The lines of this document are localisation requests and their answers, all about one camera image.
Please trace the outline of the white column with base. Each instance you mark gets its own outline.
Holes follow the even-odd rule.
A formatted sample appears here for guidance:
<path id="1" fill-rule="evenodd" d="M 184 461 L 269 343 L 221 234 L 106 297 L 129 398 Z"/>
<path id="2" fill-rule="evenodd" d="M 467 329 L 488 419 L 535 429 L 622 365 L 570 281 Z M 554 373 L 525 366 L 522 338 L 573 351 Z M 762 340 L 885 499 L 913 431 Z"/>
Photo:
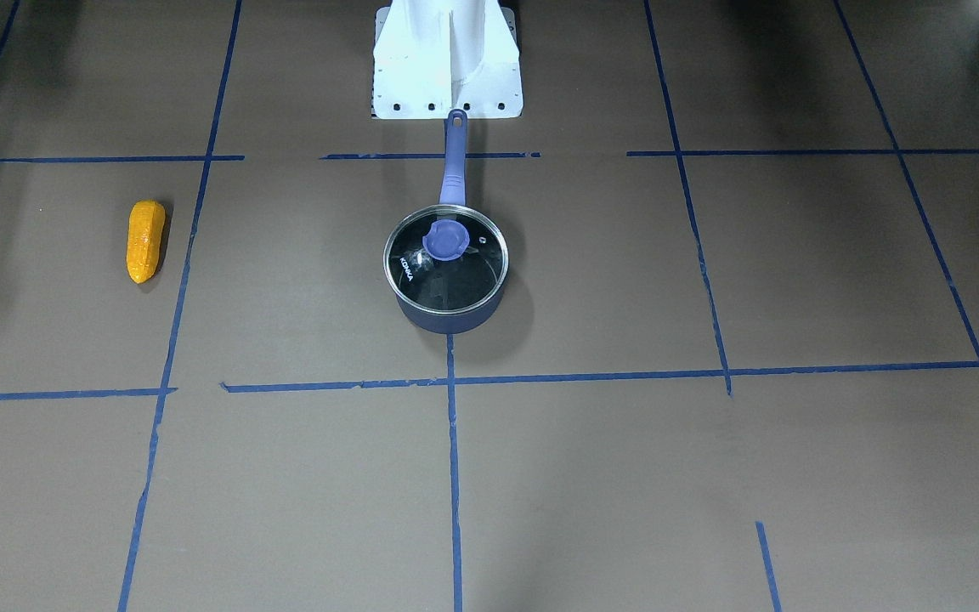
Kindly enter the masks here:
<path id="1" fill-rule="evenodd" d="M 372 55 L 377 119 L 522 115 L 517 19 L 498 1 L 393 1 L 376 11 Z"/>

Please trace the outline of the glass pot lid blue knob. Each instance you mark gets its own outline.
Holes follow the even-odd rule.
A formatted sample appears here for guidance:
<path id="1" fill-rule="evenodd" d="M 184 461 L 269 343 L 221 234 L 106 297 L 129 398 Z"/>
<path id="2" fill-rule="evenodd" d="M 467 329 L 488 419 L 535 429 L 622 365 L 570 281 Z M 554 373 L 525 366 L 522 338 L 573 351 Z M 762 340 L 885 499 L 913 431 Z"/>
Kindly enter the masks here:
<path id="1" fill-rule="evenodd" d="M 481 309 L 504 289 L 504 234 L 470 207 L 438 204 L 408 214 L 383 248 L 383 271 L 398 303 L 431 316 Z"/>

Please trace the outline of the yellow plastic corn cob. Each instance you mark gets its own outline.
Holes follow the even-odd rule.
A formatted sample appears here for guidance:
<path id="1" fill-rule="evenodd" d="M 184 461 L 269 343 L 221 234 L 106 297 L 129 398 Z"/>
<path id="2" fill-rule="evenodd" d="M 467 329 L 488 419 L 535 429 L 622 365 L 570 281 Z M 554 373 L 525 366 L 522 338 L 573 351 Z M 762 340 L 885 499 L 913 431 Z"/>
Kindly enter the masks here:
<path id="1" fill-rule="evenodd" d="M 129 213 L 125 266 L 129 279 L 144 284 L 158 271 L 167 214 L 159 201 L 137 201 Z"/>

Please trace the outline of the dark blue saucepan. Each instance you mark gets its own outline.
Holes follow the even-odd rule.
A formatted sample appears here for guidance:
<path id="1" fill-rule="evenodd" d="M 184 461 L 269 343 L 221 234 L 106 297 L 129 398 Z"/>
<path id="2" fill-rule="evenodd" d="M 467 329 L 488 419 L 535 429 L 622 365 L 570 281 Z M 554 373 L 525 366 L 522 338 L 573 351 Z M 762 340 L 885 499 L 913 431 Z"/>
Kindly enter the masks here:
<path id="1" fill-rule="evenodd" d="M 383 249 L 383 271 L 411 324 L 455 336 L 497 310 L 510 252 L 498 225 L 467 205 L 467 113 L 451 110 L 444 124 L 439 200 L 396 225 Z"/>

